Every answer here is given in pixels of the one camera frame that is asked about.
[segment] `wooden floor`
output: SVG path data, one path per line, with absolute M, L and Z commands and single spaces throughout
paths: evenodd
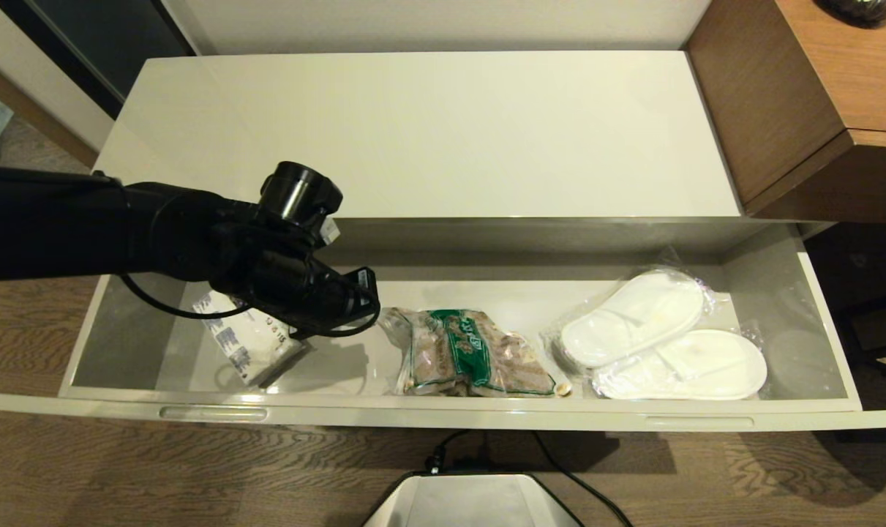
M 54 396 L 95 279 L 0 283 L 0 392 Z M 358 525 L 445 430 L 249 427 L 0 413 L 0 526 Z M 487 433 L 587 525 L 602 504 L 529 433 Z M 886 443 L 828 433 L 547 433 L 562 463 L 650 525 L 886 525 Z M 472 456 L 482 433 L 452 444 Z

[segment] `slipper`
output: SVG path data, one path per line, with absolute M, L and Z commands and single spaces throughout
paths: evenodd
M 691 331 L 593 373 L 596 391 L 620 400 L 742 400 L 766 380 L 757 346 L 716 329 Z
M 687 274 L 670 269 L 639 274 L 563 327 L 564 353 L 581 367 L 603 367 L 689 331 L 705 302 L 703 287 Z

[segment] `drawer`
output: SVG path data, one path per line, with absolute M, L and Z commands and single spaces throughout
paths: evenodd
M 568 231 L 563 223 L 540 226 L 540 236 Z M 386 223 L 383 230 L 372 230 L 392 240 L 413 228 Z M 492 231 L 465 223 L 422 226 L 434 236 L 462 228 Z M 580 386 L 570 397 L 551 400 L 393 396 L 388 391 L 398 374 L 400 351 L 379 328 L 336 340 L 312 338 L 312 350 L 267 390 L 246 389 L 202 323 L 153 310 L 120 280 L 102 277 L 59 396 L 1 394 L 0 410 L 170 421 L 531 430 L 886 427 L 886 411 L 862 411 L 793 226 L 607 221 L 586 231 L 589 236 L 577 234 L 558 244 L 562 253 L 549 244 L 498 247 L 492 240 L 494 246 L 486 246 L 478 236 L 464 236 L 462 242 L 458 236 L 439 238 L 451 242 L 440 243 L 441 249 L 457 250 L 434 253 L 429 246 L 413 250 L 403 236 L 397 246 L 386 241 L 372 253 L 346 246 L 324 257 L 340 269 L 375 268 L 383 306 L 479 308 L 499 326 L 535 337 L 557 314 L 609 290 L 635 266 L 652 264 L 660 247 L 670 244 L 684 254 L 684 266 L 730 299 L 731 308 L 723 314 L 727 323 L 757 324 L 768 366 L 758 398 L 603 400 Z M 409 253 L 399 251 L 408 245 Z M 472 251 L 459 250 L 466 247 Z M 185 308 L 208 290 L 204 283 L 179 283 L 158 274 L 138 279 L 161 300 Z

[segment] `brown wooden furniture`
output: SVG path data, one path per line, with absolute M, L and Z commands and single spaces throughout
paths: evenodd
M 687 51 L 747 214 L 886 223 L 886 23 L 713 0 Z

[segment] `white wall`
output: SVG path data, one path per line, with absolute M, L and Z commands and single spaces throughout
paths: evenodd
M 0 73 L 85 143 L 101 150 L 114 121 L 0 10 Z
M 710 0 L 164 0 L 202 54 L 677 50 Z

